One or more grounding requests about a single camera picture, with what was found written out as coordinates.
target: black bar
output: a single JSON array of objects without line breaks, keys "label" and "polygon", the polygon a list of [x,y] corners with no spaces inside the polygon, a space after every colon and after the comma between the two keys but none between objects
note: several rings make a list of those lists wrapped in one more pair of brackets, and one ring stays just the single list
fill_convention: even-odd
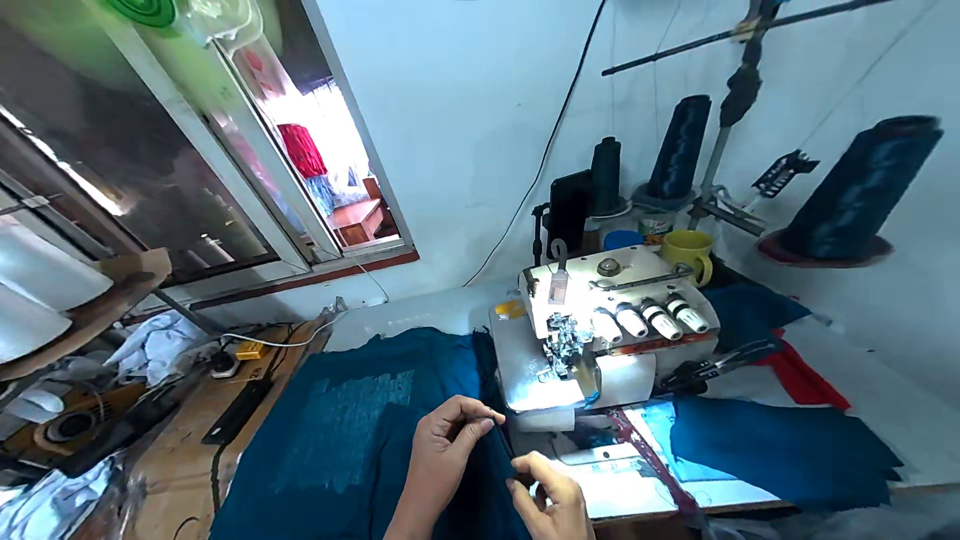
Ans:
[{"label": "black bar", "polygon": [[753,32],[763,32],[766,30],[770,30],[771,28],[786,26],[788,24],[793,24],[795,22],[803,22],[805,20],[810,20],[817,17],[833,15],[834,13],[851,12],[853,10],[866,8],[867,6],[872,6],[873,4],[882,4],[884,2],[890,2],[890,0],[851,0],[850,2],[844,2],[842,4],[834,4],[833,6],[820,8],[819,10],[813,10],[810,12],[803,12],[803,13],[798,13],[796,15],[790,15],[784,18],[774,19],[769,24],[757,23],[756,26],[752,29],[745,29],[741,31],[728,30],[726,32],[721,32],[719,34],[714,34],[713,36],[701,37],[696,41],[690,41],[689,43],[685,43],[683,45],[674,47],[672,49],[667,49],[665,51],[654,53],[648,57],[643,57],[641,59],[637,59],[634,61],[621,63],[620,65],[615,65],[614,67],[608,67],[607,69],[603,70],[603,73],[601,73],[601,75],[606,77],[614,73],[619,73],[625,69],[630,69],[631,67],[637,67],[638,65],[644,65],[645,63],[650,63],[651,61],[658,61],[666,57],[672,57],[673,55],[677,55],[682,52],[689,51],[691,49],[696,49],[697,47],[702,47],[704,45],[713,43],[714,41],[720,41],[721,39],[726,39],[728,37],[742,36],[744,34],[750,34]]}]

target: red fabric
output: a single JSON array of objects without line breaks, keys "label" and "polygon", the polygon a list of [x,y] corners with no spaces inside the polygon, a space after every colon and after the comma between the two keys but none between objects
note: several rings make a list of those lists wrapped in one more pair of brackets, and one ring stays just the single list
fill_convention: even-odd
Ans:
[{"label": "red fabric", "polygon": [[324,159],[320,157],[320,150],[317,150],[306,128],[297,124],[280,124],[276,127],[287,147],[287,155],[304,178],[326,174]]},{"label": "red fabric", "polygon": [[[783,338],[783,329],[776,329],[777,337]],[[850,402],[830,385],[813,368],[806,365],[797,350],[782,341],[783,350],[767,356],[756,365],[768,365],[780,379],[780,384],[798,405],[833,405],[840,410],[850,408]]]}]

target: white cloth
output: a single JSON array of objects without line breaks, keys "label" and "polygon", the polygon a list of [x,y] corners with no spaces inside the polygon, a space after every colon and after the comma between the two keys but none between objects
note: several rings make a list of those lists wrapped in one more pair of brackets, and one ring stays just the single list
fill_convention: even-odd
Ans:
[{"label": "white cloth", "polygon": [[107,490],[112,464],[113,457],[107,457],[78,479],[51,471],[34,487],[0,506],[0,538],[68,537]]},{"label": "white cloth", "polygon": [[176,311],[160,313],[141,324],[105,365],[118,364],[121,380],[146,377],[155,386],[171,375],[181,375],[197,355],[185,354],[209,337]]}]

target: window frame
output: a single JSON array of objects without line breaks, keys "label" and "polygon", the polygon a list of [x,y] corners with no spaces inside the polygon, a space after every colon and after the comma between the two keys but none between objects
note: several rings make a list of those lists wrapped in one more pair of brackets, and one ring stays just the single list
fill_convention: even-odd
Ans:
[{"label": "window frame", "polygon": [[[372,144],[370,133],[315,2],[305,1],[302,4],[333,74],[333,79],[347,102],[350,116],[367,151],[371,169],[376,175],[384,202],[394,217],[400,236],[398,239],[362,248],[341,248],[332,231],[317,212],[310,195],[300,181],[300,175],[286,153],[278,146],[276,138],[271,135],[270,128],[265,123],[257,104],[249,95],[246,84],[239,76],[233,62],[228,59],[226,51],[217,43],[207,47],[198,45],[198,54],[216,55],[220,65],[229,74],[228,78],[232,84],[221,88],[218,105],[223,106],[237,123],[238,129],[243,132],[260,159],[261,166],[269,172],[286,203],[294,210],[307,233],[313,238],[316,245],[307,246],[280,212],[272,197],[252,175],[249,167],[231,153],[225,134],[218,131],[216,123],[207,121],[207,116],[195,109],[180,92],[176,81],[140,34],[141,31],[146,32],[152,29],[139,27],[131,21],[115,16],[96,0],[84,0],[84,3],[94,13],[97,22],[143,83],[167,110],[190,143],[203,156],[241,209],[250,217],[280,257],[278,261],[227,272],[196,282],[164,287],[164,292],[170,297],[182,303],[213,300],[269,284],[328,274],[357,263],[366,264],[415,253],[416,248],[409,228],[400,213],[396,196],[387,181],[382,162]],[[151,296],[137,307],[136,312],[150,311],[161,306],[165,304]]]}]

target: hand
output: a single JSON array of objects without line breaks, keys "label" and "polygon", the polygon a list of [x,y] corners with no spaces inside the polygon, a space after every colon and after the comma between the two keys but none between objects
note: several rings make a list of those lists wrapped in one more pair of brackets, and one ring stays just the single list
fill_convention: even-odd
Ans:
[{"label": "hand", "polygon": [[480,437],[506,417],[479,400],[454,396],[417,422],[403,494],[384,536],[427,539],[453,499]]},{"label": "hand", "polygon": [[[513,464],[517,472],[529,474],[540,483],[534,501],[527,486],[515,479],[507,480],[514,493],[516,513],[534,540],[595,540],[584,492],[576,480],[554,470],[550,460],[539,452],[522,455]],[[549,506],[547,497],[552,503]]]}]

